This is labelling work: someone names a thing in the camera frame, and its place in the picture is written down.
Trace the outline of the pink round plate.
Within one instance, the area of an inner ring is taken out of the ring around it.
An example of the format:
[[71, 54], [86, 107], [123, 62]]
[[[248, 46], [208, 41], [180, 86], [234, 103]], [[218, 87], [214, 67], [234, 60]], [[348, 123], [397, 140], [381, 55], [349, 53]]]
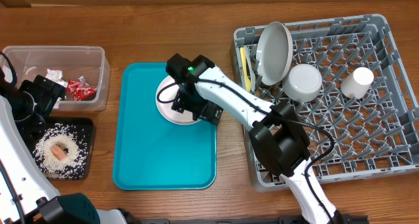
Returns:
[[[167, 76], [158, 86], [156, 94], [158, 94], [165, 86], [168, 86], [175, 81], [170, 77]], [[173, 85], [167, 89], [165, 89], [159, 96], [159, 98], [166, 102], [173, 100], [176, 97], [177, 91], [179, 90], [179, 87], [177, 85]], [[192, 119], [192, 113], [189, 111], [184, 110], [184, 112], [179, 113], [177, 111], [172, 110], [173, 103], [160, 103], [158, 100], [156, 100], [156, 106], [158, 108], [159, 113], [168, 121], [179, 124], [179, 125], [189, 125], [194, 124], [199, 121], [194, 121]]]

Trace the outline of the white napkin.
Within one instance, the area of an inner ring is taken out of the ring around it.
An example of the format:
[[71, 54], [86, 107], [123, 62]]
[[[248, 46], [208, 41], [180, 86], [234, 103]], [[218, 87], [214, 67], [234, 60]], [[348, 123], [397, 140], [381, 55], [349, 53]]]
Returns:
[[[60, 85], [62, 85], [65, 89], [67, 89], [68, 86], [68, 82], [64, 81], [63, 78], [63, 73], [61, 70], [51, 70], [51, 69], [47, 69], [47, 74], [46, 74], [46, 78], [54, 81], [55, 83], [58, 83]], [[60, 101], [64, 101], [66, 99], [66, 97], [64, 98], [58, 98], [57, 102], [54, 105], [54, 109], [58, 109], [60, 106]]]

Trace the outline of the red sauce packet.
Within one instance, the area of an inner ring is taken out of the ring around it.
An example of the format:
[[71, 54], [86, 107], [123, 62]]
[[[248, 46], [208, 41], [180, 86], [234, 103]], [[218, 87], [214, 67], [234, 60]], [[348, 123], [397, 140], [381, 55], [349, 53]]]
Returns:
[[97, 88], [89, 86], [87, 83], [69, 79], [67, 91], [72, 95], [74, 101], [81, 101], [93, 96], [97, 92]]

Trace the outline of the orange food cube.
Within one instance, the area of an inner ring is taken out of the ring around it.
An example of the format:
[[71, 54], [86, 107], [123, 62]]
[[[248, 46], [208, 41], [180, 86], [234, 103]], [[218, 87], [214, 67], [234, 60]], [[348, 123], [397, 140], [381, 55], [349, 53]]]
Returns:
[[58, 160], [65, 160], [67, 158], [66, 152], [58, 145], [52, 145], [50, 151]]

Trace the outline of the yellow plastic fork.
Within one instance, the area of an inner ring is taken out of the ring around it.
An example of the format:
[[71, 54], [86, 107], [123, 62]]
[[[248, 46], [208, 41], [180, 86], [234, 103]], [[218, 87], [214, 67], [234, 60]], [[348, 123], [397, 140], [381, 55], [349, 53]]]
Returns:
[[241, 61], [242, 61], [242, 68], [243, 68], [243, 74], [244, 74], [244, 82], [245, 82], [245, 86], [246, 86], [246, 90], [248, 92], [251, 91], [251, 81], [248, 77], [247, 74], [247, 61], [246, 61], [246, 52], [244, 47], [240, 48], [240, 56], [241, 56]]

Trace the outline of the white rice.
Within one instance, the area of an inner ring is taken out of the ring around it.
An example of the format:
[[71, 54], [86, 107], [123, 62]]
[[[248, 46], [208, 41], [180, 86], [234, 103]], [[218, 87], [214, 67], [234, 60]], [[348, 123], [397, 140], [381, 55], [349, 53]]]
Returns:
[[[67, 158], [58, 160], [50, 151], [52, 145], [61, 147]], [[32, 155], [48, 179], [78, 180], [86, 175], [89, 146], [74, 124], [54, 123], [35, 144]]]

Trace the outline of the grey round plate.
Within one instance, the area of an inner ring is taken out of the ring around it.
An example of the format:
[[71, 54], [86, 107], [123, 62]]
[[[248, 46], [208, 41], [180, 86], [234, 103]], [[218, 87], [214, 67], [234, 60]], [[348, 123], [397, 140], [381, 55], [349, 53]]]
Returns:
[[280, 22], [267, 25], [257, 43], [257, 74], [268, 86], [280, 82], [288, 73], [293, 56], [293, 42], [289, 30]]

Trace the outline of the white small bowl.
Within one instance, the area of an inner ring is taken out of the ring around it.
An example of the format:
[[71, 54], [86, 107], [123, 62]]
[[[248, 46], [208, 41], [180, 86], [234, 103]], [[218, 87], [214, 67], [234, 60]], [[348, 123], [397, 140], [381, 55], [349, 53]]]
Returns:
[[317, 68], [309, 64], [294, 66], [282, 81], [288, 98], [297, 102], [310, 102], [320, 93], [322, 76]]

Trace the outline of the white paper cup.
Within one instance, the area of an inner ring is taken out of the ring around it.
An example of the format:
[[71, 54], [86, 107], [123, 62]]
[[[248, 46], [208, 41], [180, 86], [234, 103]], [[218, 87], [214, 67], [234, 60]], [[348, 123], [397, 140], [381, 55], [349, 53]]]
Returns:
[[373, 72], [366, 67], [358, 67], [341, 83], [340, 89], [347, 98], [360, 99], [366, 95], [372, 82]]

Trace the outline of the silver foil wrapper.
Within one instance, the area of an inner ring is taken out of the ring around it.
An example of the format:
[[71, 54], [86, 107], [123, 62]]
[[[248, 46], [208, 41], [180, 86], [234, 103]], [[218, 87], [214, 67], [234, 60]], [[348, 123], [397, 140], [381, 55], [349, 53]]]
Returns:
[[88, 86], [88, 83], [86, 82], [84, 76], [79, 77], [78, 80], [83, 86]]

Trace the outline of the light grey plastic knife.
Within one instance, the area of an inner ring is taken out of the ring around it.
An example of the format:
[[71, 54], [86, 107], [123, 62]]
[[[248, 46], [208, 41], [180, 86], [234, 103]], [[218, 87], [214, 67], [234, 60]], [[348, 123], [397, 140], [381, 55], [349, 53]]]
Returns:
[[245, 55], [246, 55], [246, 62], [249, 69], [249, 76], [250, 76], [250, 82], [251, 82], [251, 91], [255, 92], [255, 84], [256, 84], [256, 77], [255, 73], [253, 72], [253, 68], [251, 65], [251, 58], [250, 58], [250, 51], [248, 47], [244, 47]]

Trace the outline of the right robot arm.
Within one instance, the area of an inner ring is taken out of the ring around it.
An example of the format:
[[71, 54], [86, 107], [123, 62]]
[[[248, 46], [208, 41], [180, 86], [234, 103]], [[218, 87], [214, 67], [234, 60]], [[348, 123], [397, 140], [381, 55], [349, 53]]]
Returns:
[[257, 160], [285, 180], [307, 222], [344, 222], [312, 169], [335, 147], [328, 131], [301, 122], [288, 103], [275, 105], [247, 92], [203, 55], [188, 60], [174, 54], [166, 62], [166, 73], [179, 87], [169, 101], [172, 111], [188, 111], [194, 121], [212, 124], [219, 123], [222, 112], [230, 113], [248, 131]]

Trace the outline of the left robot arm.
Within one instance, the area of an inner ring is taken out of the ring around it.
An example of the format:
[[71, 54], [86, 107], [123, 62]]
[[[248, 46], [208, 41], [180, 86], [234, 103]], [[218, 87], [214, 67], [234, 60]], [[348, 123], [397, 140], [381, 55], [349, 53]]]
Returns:
[[124, 209], [99, 210], [82, 193], [61, 195], [44, 177], [24, 143], [12, 112], [34, 111], [34, 99], [1, 73], [1, 222], [138, 223]]

